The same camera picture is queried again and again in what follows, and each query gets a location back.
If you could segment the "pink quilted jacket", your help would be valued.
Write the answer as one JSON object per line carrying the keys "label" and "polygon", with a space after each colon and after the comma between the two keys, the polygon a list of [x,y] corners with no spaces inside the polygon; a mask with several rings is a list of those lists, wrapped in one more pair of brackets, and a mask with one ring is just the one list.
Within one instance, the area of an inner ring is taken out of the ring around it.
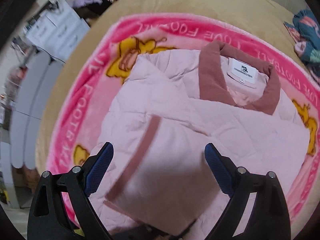
{"label": "pink quilted jacket", "polygon": [[204,239],[229,200],[208,143],[249,172],[274,171],[288,193],[309,140],[272,64],[219,41],[141,54],[101,124],[98,145],[114,156],[89,199],[110,234],[148,224]]}

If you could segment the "lavender clothes pile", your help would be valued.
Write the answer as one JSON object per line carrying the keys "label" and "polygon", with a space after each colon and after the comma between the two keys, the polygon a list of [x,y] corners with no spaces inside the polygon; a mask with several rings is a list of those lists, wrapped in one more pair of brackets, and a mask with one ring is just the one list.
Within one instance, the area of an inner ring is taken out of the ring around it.
{"label": "lavender clothes pile", "polygon": [[86,7],[90,4],[95,4],[95,3],[98,3],[99,5],[101,5],[103,1],[102,0],[74,0],[72,2],[72,7],[81,8],[81,7]]}

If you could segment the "pink cartoon fleece blanket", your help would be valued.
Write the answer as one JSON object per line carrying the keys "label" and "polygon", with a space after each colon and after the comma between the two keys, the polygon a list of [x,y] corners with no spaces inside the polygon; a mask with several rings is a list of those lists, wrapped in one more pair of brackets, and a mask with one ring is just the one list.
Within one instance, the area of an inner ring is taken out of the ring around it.
{"label": "pink cartoon fleece blanket", "polygon": [[125,74],[115,70],[126,55],[157,53],[166,49],[201,49],[212,41],[230,44],[274,65],[287,96],[310,131],[304,164],[289,192],[291,230],[298,233],[319,215],[319,87],[283,49],[225,22],[182,13],[136,14],[121,18],[106,33],[77,77],[64,67],[56,89],[65,101],[52,132],[45,169],[65,173],[88,154],[98,139],[103,116],[120,90]]}

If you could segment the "white drawer cabinet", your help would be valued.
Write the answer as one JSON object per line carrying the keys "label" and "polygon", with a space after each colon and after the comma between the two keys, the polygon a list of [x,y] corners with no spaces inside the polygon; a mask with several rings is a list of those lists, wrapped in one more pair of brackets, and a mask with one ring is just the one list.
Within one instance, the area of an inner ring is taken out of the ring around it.
{"label": "white drawer cabinet", "polygon": [[90,27],[66,0],[55,0],[52,6],[42,12],[25,39],[53,58],[66,62]]}

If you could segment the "blue flamingo print quilt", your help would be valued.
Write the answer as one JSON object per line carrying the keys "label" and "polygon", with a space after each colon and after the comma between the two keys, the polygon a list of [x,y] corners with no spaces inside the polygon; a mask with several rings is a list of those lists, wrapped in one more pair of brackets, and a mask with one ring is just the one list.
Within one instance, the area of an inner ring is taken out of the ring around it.
{"label": "blue flamingo print quilt", "polygon": [[292,24],[284,22],[295,42],[294,51],[312,78],[319,84],[319,23],[310,9],[293,16]]}

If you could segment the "tan bed sheet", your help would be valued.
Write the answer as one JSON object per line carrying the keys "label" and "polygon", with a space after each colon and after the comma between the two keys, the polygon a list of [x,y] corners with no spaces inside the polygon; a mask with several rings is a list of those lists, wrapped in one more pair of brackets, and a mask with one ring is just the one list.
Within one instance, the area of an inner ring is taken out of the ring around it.
{"label": "tan bed sheet", "polygon": [[293,61],[293,39],[284,27],[295,13],[306,8],[281,5],[273,0],[119,0],[93,24],[67,60],[46,103],[35,148],[35,165],[46,168],[50,140],[59,111],[81,67],[92,55],[112,24],[120,18],[144,12],[184,12],[207,16],[245,30],[273,45]]}

